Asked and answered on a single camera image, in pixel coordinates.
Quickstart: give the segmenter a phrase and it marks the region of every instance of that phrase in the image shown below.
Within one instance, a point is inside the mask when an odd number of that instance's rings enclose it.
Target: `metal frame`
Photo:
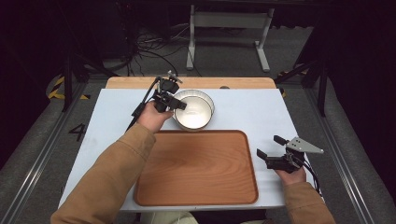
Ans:
[[[28,172],[26,178],[21,185],[18,193],[16,194],[14,200],[12,201],[10,207],[7,212],[4,214],[3,219],[0,223],[15,223],[18,216],[20,215],[23,207],[25,206],[27,200],[30,197],[33,189],[35,188],[35,184],[40,178],[41,174],[46,167],[47,162],[50,160],[50,155],[56,147],[58,139],[60,137],[61,131],[66,125],[74,107],[76,106],[78,97],[84,92],[87,83],[78,83],[76,86],[76,91],[73,95],[74,101],[71,101],[71,104],[68,105],[68,109],[64,111],[61,116],[56,121],[55,127],[53,128],[46,144],[41,149],[40,154],[35,160],[35,164],[32,166],[30,171]]]
[[[255,46],[262,65],[262,70],[264,72],[269,72],[270,66],[265,57],[263,46],[273,15],[273,8],[270,8],[267,13],[196,12],[195,6],[191,5],[190,44],[187,54],[187,70],[192,70],[194,67],[195,27],[233,27],[262,29],[262,38],[260,41],[255,41]]]
[[[361,191],[358,187],[358,183],[356,182],[353,174],[350,172],[347,166],[347,162],[343,156],[342,150],[338,146],[337,141],[335,140],[328,121],[326,120],[326,118],[321,116],[321,112],[316,107],[317,98],[314,91],[312,89],[305,89],[305,93],[309,103],[311,104],[312,109],[315,112],[318,122],[330,144],[330,148],[328,148],[328,151],[332,154],[332,159],[334,161],[335,167],[338,170],[338,174],[340,174],[341,176],[341,179],[346,188],[346,192],[349,195],[350,201],[352,202],[356,210],[356,214],[358,215],[360,222],[375,223],[366,205],[366,202],[363,200]]]

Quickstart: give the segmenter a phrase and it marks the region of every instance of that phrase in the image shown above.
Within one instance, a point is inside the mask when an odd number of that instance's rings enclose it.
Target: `tan sleeve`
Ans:
[[[111,223],[154,143],[154,134],[136,123],[99,156],[52,215],[51,223]]]
[[[292,184],[284,190],[291,223],[335,223],[326,204],[311,184]]]

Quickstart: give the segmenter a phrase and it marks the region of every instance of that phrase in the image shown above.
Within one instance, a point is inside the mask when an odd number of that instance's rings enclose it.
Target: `bowl rim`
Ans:
[[[210,104],[205,100],[205,99],[203,99],[202,97],[199,97],[199,96],[187,96],[187,97],[184,97],[184,98],[182,98],[182,99],[185,99],[185,98],[193,98],[193,97],[197,97],[197,98],[199,98],[199,99],[201,99],[203,102],[205,102],[207,105],[208,105],[208,107],[211,109],[211,106],[210,106]],[[199,127],[199,128],[190,128],[190,127],[187,127],[186,125],[184,125],[184,124],[182,124],[178,119],[177,119],[177,112],[176,112],[177,110],[175,109],[174,110],[174,114],[173,114],[173,119],[177,122],[177,124],[182,128],[182,129],[184,129],[184,130],[186,130],[186,131],[190,131],[190,132],[194,132],[194,131],[200,131],[200,130],[202,130],[209,122],[210,122],[210,120],[212,120],[212,117],[213,117],[213,110],[211,109],[211,114],[210,114],[210,116],[209,116],[209,119],[208,119],[208,121],[203,125],[203,126],[201,126],[201,127]]]
[[[209,102],[207,102],[207,103],[209,104],[209,107],[210,107],[210,109],[211,109],[211,111],[212,111],[212,115],[213,115],[213,113],[215,113],[215,103],[213,102],[213,99],[212,99],[206,92],[204,92],[204,91],[198,91],[198,90],[194,90],[194,89],[192,89],[192,90],[183,90],[183,91],[180,91],[180,92],[176,93],[176,94],[174,95],[174,97],[177,98],[178,95],[181,95],[182,92],[186,92],[186,91],[192,91],[192,92],[195,91],[195,92],[200,92],[200,93],[202,93],[205,97],[208,98],[208,100],[210,100],[210,103],[209,103]],[[201,97],[201,96],[199,96],[199,95],[187,95],[187,96],[184,96],[183,98],[177,98],[177,99],[181,101],[182,99],[184,99],[184,98],[186,98],[186,97],[190,97],[190,96],[199,97],[199,98],[204,99],[204,100],[206,101],[205,98],[203,98],[203,97]]]

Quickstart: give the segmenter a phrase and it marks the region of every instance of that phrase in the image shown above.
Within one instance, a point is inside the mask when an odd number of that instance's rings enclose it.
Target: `tray rim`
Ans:
[[[138,200],[138,191],[139,191],[139,181],[140,181],[140,176],[138,177],[138,179],[136,180],[135,183],[135,187],[134,187],[134,201],[136,202],[136,204],[138,204],[139,206],[195,206],[195,205],[238,205],[238,204],[253,204],[255,202],[258,201],[259,199],[259,189],[257,186],[257,179],[256,179],[256,174],[254,171],[254,165],[253,165],[253,160],[251,157],[251,151],[250,151],[250,146],[249,146],[249,142],[248,142],[248,136],[245,134],[245,132],[241,131],[241,130],[201,130],[199,132],[188,132],[188,131],[183,131],[183,130],[163,130],[163,131],[159,131],[155,134],[168,134],[168,133],[183,133],[183,134],[197,134],[197,133],[240,133],[243,135],[243,137],[245,138],[245,144],[247,147],[247,154],[248,154],[248,164],[250,166],[249,172],[250,175],[252,176],[252,184],[253,184],[253,188],[254,188],[254,197],[251,201],[248,201],[246,203],[178,203],[178,204],[171,204],[171,203],[141,203]]]

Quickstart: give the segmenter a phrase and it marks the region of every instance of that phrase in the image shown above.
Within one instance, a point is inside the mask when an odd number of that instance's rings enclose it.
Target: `brown serving tray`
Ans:
[[[156,134],[134,200],[142,206],[255,203],[248,139],[241,131]]]

